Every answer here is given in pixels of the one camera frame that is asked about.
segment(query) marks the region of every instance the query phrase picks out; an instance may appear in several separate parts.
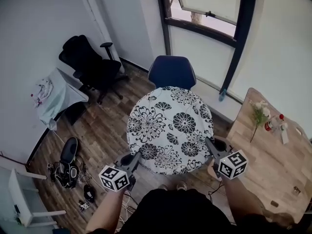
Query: round table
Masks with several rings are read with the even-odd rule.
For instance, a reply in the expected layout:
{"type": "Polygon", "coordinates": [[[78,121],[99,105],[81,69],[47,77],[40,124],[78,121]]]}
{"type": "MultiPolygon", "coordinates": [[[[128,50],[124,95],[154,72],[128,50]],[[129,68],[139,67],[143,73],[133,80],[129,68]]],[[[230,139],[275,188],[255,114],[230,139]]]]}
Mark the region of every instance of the round table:
{"type": "Polygon", "coordinates": [[[158,174],[183,174],[207,161],[205,138],[214,137],[208,106],[192,91],[163,87],[134,106],[127,124],[131,154],[158,174]]]}

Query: tree trunk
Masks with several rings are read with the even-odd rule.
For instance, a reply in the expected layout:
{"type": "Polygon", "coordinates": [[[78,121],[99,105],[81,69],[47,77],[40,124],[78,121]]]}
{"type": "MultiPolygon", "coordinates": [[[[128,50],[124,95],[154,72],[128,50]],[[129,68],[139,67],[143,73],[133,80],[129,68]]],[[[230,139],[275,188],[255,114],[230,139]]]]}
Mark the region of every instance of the tree trunk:
{"type": "Polygon", "coordinates": [[[196,24],[201,24],[201,14],[191,12],[191,22],[196,24]]]}

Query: white tablecloth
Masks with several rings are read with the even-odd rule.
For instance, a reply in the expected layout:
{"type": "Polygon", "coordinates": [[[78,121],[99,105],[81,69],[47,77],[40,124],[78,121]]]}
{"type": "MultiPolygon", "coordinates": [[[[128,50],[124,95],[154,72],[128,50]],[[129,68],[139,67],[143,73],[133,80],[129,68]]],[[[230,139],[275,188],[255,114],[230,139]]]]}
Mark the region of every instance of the white tablecloth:
{"type": "Polygon", "coordinates": [[[54,117],[77,102],[87,102],[89,97],[79,91],[80,84],[58,68],[48,76],[53,89],[47,100],[36,108],[39,119],[54,130],[54,117]]]}
{"type": "Polygon", "coordinates": [[[207,161],[205,138],[213,138],[210,110],[193,92],[158,88],[134,106],[127,124],[130,152],[158,174],[190,172],[207,161]]]}

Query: person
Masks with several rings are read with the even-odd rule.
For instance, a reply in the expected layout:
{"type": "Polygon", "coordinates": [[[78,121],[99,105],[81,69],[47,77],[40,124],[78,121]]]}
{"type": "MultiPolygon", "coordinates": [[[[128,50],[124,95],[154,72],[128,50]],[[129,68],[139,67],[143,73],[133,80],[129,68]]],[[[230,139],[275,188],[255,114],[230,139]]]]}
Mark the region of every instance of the person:
{"type": "MultiPolygon", "coordinates": [[[[269,223],[255,197],[238,179],[222,177],[229,206],[236,226],[223,212],[195,189],[186,184],[178,190],[150,191],[136,211],[120,229],[120,233],[271,233],[288,232],[276,223],[269,223]]],[[[86,227],[87,233],[112,234],[116,230],[124,190],[108,192],[86,227]]]]}

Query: armrest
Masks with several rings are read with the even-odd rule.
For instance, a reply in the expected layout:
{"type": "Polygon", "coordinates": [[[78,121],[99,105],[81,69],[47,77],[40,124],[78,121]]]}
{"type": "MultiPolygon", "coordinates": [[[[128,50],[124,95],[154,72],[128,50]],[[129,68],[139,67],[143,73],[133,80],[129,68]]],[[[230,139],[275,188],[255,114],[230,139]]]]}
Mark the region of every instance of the armrest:
{"type": "Polygon", "coordinates": [[[83,73],[81,71],[75,71],[73,73],[73,77],[75,77],[76,79],[79,79],[80,77],[82,77],[83,73]]]}
{"type": "Polygon", "coordinates": [[[107,48],[107,47],[110,47],[110,46],[112,46],[112,45],[113,45],[112,42],[106,42],[106,43],[101,44],[100,47],[101,47],[101,48],[107,48]]]}

